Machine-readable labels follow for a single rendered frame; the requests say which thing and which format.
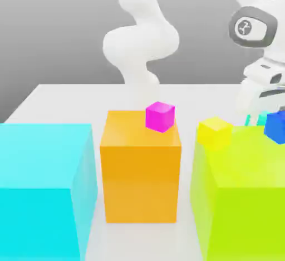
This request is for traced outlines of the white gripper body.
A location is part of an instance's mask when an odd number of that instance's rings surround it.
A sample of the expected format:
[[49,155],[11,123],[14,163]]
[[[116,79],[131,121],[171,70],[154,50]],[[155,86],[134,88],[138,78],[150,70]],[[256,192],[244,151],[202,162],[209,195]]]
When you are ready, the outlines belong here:
[[261,112],[277,112],[285,107],[285,86],[263,85],[246,78],[240,84],[237,109],[245,115],[258,116]]

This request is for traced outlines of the small teal cube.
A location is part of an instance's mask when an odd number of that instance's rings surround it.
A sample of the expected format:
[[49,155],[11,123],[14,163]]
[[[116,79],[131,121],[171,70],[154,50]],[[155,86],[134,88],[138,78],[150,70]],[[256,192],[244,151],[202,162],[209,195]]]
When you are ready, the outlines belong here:
[[262,111],[256,122],[252,122],[251,115],[247,115],[244,126],[264,126],[266,124],[268,114],[268,111]]

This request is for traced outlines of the small blue cube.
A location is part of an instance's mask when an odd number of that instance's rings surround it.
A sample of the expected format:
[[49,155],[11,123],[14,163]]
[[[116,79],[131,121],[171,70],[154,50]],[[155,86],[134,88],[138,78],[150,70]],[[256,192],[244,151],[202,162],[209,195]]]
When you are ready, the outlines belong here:
[[264,134],[278,144],[285,144],[285,110],[267,115]]

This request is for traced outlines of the small yellow cube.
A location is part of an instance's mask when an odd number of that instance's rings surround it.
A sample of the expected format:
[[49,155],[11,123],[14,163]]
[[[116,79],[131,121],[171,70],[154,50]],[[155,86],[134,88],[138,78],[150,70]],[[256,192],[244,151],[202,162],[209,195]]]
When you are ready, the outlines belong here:
[[211,117],[199,123],[197,141],[209,149],[221,149],[230,145],[233,125],[219,117]]

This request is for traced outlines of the small magenta cube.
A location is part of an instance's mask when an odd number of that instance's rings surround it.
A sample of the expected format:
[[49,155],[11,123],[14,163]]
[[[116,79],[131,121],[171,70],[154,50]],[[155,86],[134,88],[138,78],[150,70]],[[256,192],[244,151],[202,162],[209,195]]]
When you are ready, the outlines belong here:
[[174,125],[175,106],[160,101],[148,106],[145,110],[145,127],[161,133]]

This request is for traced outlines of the large lime green box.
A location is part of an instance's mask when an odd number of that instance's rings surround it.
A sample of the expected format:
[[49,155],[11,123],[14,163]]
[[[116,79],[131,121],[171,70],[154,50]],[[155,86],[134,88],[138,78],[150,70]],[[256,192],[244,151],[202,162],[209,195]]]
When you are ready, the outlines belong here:
[[261,126],[195,144],[190,201],[202,261],[285,261],[285,144]]

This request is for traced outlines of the large orange box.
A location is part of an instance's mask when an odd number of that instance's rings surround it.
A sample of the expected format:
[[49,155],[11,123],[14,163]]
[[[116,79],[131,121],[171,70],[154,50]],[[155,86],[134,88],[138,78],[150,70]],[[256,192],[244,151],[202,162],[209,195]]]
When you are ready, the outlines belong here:
[[112,110],[100,144],[107,223],[175,223],[180,181],[178,127],[145,127],[144,111]]

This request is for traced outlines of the large cyan box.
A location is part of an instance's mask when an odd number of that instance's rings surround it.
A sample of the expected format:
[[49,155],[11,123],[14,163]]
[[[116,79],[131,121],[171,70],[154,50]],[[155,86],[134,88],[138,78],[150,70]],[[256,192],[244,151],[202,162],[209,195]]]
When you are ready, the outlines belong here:
[[0,124],[0,261],[85,261],[97,194],[90,124]]

